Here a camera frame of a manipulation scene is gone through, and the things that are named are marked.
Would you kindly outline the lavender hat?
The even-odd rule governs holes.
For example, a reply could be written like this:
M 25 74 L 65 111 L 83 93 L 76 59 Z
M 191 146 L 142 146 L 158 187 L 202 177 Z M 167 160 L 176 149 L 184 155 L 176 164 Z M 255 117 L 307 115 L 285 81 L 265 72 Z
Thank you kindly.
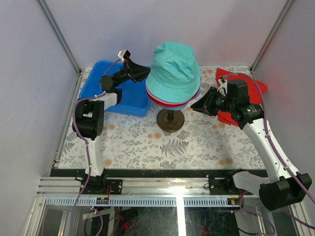
M 175 106 L 180 106 L 180 105 L 183 105 L 183 104 L 186 104 L 185 101 L 182 101 L 182 102 L 170 102 L 170 101 L 166 101 L 166 100 L 163 100 L 163 99 L 160 99 L 158 97 L 156 97 L 155 95 L 153 95 L 147 87 L 145 87 L 145 90 L 146 90 L 146 94 L 148 95 L 148 97 L 150 99 L 152 99 L 154 102 L 156 102 L 157 104 L 167 104 L 167 105 L 170 105 L 170 107 L 175 107 Z

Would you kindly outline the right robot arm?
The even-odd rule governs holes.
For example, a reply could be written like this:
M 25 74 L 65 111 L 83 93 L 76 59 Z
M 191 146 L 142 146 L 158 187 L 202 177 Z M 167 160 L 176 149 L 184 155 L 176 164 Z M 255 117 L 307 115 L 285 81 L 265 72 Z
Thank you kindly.
M 244 80 L 230 80 L 223 84 L 223 88 L 225 95 L 218 88 L 210 87 L 191 108 L 212 117 L 219 111 L 231 114 L 253 143 L 268 175 L 259 177 L 245 170 L 236 170 L 224 182 L 225 190 L 235 194 L 243 189 L 257 195 L 270 211 L 303 201 L 310 195 L 312 179 L 308 173 L 300 173 L 286 156 L 271 131 L 262 105 L 250 102 L 248 84 Z

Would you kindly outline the teal and white hat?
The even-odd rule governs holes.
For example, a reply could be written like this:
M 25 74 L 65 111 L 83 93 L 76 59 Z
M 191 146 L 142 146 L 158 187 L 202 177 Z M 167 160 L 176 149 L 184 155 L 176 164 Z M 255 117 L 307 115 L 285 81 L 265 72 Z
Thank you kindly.
M 201 70 L 193 49 L 168 41 L 157 46 L 146 87 L 156 97 L 182 102 L 192 97 L 201 85 Z

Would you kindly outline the red bucket hat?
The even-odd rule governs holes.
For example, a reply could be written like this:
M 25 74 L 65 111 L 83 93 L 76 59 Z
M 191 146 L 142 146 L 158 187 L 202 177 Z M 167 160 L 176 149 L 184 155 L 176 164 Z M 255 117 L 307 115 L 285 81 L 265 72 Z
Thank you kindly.
M 166 107 L 166 108 L 171 108 L 171 109 L 175 109 L 175 108 L 180 108 L 180 107 L 185 107 L 190 101 L 194 100 L 195 98 L 197 98 L 200 94 L 200 88 L 198 89 L 198 91 L 196 92 L 195 95 L 193 95 L 191 98 L 189 98 L 187 101 L 185 102 L 181 102 L 181 103 L 174 103 L 174 102 L 167 102 L 165 100 L 162 100 L 160 98 L 157 98 L 155 95 L 153 95 L 147 88 L 145 88 L 146 90 L 146 94 L 147 96 L 156 104 L 162 106 L 162 107 Z

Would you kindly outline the mannequin head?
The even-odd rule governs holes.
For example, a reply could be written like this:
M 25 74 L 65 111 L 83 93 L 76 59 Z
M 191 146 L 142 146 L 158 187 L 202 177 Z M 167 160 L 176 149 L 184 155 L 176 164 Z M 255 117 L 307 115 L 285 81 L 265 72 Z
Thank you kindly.
M 185 123 L 185 116 L 180 110 L 162 109 L 157 115 L 157 125 L 167 133 L 179 131 Z

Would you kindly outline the blue bucket hat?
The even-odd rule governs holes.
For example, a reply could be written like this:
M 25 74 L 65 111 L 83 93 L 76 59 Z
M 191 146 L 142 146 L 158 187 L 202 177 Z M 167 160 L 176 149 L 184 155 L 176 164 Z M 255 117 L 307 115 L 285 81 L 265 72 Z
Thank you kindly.
M 187 101 L 185 101 L 185 103 L 190 102 L 191 100 L 194 100 L 195 98 L 197 98 L 200 95 L 200 88 L 198 89 L 198 91 L 196 92 L 196 94 L 194 94 L 191 98 L 189 98 Z

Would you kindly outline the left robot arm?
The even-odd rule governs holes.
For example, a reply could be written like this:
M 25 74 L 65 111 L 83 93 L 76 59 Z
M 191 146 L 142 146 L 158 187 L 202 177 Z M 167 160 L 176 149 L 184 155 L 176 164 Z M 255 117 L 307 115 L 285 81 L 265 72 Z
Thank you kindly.
M 97 62 L 84 85 L 72 113 L 72 128 L 85 146 L 86 175 L 96 177 L 91 189 L 102 194 L 108 182 L 102 179 L 104 165 L 100 157 L 99 137 L 104 127 L 104 112 L 114 108 L 119 113 L 144 116 L 149 99 L 144 86 L 150 69 L 131 59 L 113 63 Z

